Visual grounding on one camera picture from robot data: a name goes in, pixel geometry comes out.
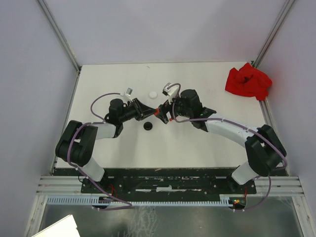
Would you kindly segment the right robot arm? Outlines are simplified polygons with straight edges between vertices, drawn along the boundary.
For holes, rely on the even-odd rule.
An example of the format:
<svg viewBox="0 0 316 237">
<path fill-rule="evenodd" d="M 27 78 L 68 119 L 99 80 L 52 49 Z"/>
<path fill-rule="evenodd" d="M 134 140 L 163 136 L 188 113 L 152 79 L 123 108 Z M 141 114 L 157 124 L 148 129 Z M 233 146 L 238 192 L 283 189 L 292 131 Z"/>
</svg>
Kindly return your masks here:
<svg viewBox="0 0 316 237">
<path fill-rule="evenodd" d="M 245 148 L 247 161 L 226 181 L 230 192 L 240 192 L 251 179 L 269 176 L 279 164 L 287 166 L 286 150 L 271 126 L 251 127 L 226 119 L 204 107 L 194 89 L 180 91 L 178 85 L 172 84 L 162 92 L 168 99 L 159 106 L 156 117 L 164 123 L 179 122 L 177 118 L 183 117 L 182 122 L 190 122 L 197 129 L 221 135 Z"/>
</svg>

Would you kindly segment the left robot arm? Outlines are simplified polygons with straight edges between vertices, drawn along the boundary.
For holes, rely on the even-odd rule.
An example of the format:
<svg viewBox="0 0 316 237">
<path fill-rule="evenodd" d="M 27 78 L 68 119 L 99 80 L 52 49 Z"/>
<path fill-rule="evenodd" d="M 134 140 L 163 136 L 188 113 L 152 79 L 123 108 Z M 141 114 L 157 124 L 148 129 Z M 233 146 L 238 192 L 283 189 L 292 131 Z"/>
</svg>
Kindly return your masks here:
<svg viewBox="0 0 316 237">
<path fill-rule="evenodd" d="M 127 103 L 113 99 L 109 112 L 101 122 L 70 121 L 57 143 L 55 154 L 78 169 L 83 176 L 93 180 L 92 187 L 103 193 L 109 188 L 109 180 L 104 177 L 104 168 L 92 157 L 95 141 L 117 138 L 123 130 L 124 122 L 131 119 L 141 121 L 156 112 L 157 109 L 144 105 L 137 98 Z"/>
</svg>

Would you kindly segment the white earbud charging case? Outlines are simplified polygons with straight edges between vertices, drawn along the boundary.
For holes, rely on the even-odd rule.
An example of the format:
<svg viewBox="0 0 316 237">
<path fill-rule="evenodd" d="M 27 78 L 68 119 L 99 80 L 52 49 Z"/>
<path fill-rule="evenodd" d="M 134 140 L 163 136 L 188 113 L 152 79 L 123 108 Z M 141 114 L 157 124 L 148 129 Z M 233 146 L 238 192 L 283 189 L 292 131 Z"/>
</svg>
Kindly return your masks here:
<svg viewBox="0 0 316 237">
<path fill-rule="evenodd" d="M 155 91 L 151 91 L 149 94 L 148 94 L 149 98 L 150 99 L 156 99 L 158 97 L 158 93 L 155 92 Z"/>
</svg>

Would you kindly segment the orange earbud charging case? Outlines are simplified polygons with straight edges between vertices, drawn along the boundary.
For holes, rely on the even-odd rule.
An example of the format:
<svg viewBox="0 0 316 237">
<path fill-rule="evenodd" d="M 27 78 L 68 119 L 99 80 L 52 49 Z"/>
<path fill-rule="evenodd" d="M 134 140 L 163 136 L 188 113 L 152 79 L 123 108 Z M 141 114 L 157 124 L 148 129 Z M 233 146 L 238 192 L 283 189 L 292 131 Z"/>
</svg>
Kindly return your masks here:
<svg viewBox="0 0 316 237">
<path fill-rule="evenodd" d="M 156 108 L 155 113 L 154 113 L 155 117 L 157 117 L 159 114 L 160 114 L 160 109 Z"/>
</svg>

